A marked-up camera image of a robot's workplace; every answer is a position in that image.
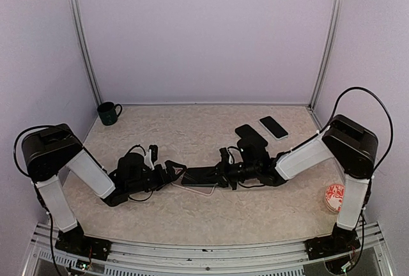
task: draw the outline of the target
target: black smartphone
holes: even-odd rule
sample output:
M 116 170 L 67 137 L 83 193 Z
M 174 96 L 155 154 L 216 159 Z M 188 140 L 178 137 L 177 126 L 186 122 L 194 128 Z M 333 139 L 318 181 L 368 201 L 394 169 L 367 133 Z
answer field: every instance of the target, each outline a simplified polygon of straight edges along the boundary
M 276 140 L 280 140 L 288 136 L 288 132 L 271 116 L 262 118 L 259 120 L 259 122 L 273 137 L 275 137 Z
M 181 180 L 181 185 L 187 187 L 214 187 L 217 182 L 212 181 L 213 178 L 219 178 L 215 176 L 216 167 L 193 167 L 186 170 Z
M 263 147 L 267 147 L 268 142 L 264 137 L 262 137 L 255 129 L 253 129 L 250 125 L 246 124 L 240 127 L 237 127 L 235 130 L 236 134 L 241 137 L 242 139 L 245 137 L 256 137 L 259 139 L 260 143 Z

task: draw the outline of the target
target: smartphone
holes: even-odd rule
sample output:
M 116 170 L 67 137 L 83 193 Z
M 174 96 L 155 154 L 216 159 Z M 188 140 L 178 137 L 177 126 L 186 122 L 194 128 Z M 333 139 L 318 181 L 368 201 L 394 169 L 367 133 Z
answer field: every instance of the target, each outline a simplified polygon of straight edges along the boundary
M 200 187 L 189 187 L 187 185 L 183 185 L 182 181 L 184 179 L 185 175 L 181 175 L 177 180 L 172 181 L 171 185 L 176 187 L 176 188 L 182 188 L 184 190 L 188 190 L 190 192 L 193 193 L 197 193 L 200 195 L 205 195 L 205 196 L 211 196 L 213 194 L 213 191 L 215 190 L 216 184 L 209 186 L 209 187 L 204 187 L 204 186 L 200 186 Z
M 217 184 L 217 181 L 212 181 L 218 179 L 218 176 L 214 176 L 216 167 L 193 167 L 186 170 L 186 173 L 183 175 L 181 185 L 184 187 L 214 187 Z
M 250 125 L 246 124 L 240 127 L 237 127 L 235 130 L 236 134 L 241 137 L 242 139 L 245 137 L 256 137 L 259 139 L 260 143 L 263 147 L 267 147 L 268 142 L 264 137 L 262 137 L 255 129 L 253 129 Z
M 288 136 L 288 132 L 271 116 L 262 118 L 259 122 L 276 140 L 281 140 Z

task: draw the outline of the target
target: metal base frame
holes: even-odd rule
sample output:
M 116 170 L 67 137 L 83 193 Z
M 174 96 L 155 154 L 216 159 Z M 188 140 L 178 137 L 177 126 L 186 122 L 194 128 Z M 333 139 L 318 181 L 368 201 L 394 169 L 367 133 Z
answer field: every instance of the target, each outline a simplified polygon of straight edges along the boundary
M 362 231 L 357 228 L 359 238 Z M 38 224 L 32 237 L 24 276 L 34 275 L 39 260 L 52 262 L 49 245 L 50 227 Z M 58 230 L 54 230 L 54 243 Z M 136 243 L 112 240 L 107 261 L 93 260 L 87 274 L 115 276 L 175 276 L 175 275 L 304 275 L 304 266 L 341 257 L 308 260 L 305 239 L 231 246 L 183 246 L 154 243 Z M 365 226 L 365 249 L 376 248 L 382 275 L 392 275 L 389 252 L 384 245 L 377 223 Z M 58 265 L 68 268 L 85 257 L 55 250 Z

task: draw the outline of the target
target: mug handle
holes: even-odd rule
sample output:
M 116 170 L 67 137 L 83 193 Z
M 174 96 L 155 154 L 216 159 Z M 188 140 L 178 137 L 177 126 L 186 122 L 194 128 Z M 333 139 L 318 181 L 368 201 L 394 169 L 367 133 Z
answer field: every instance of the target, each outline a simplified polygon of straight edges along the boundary
M 119 116 L 121 115 L 121 113 L 122 113 L 122 105 L 120 105 L 120 104 L 117 103 L 117 104 L 115 105 L 115 111 L 116 111 L 116 108 L 117 108 L 117 107 L 120 107 L 120 108 L 121 108 L 121 109 L 120 109 L 120 112 L 117 113 L 117 115 L 116 115 L 117 117 L 119 117 Z

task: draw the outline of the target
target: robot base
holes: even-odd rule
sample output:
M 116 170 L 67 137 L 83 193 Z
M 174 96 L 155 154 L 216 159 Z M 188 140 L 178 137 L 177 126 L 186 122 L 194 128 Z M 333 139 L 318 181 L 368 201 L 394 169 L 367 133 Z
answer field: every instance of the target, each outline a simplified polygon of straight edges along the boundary
M 108 240 L 84 236 L 84 231 L 78 224 L 66 233 L 58 233 L 56 249 L 85 258 L 107 261 L 111 244 Z
M 345 230 L 337 227 L 337 224 L 334 225 L 331 235 L 309 239 L 304 243 L 310 260 L 343 254 L 360 248 L 356 230 Z

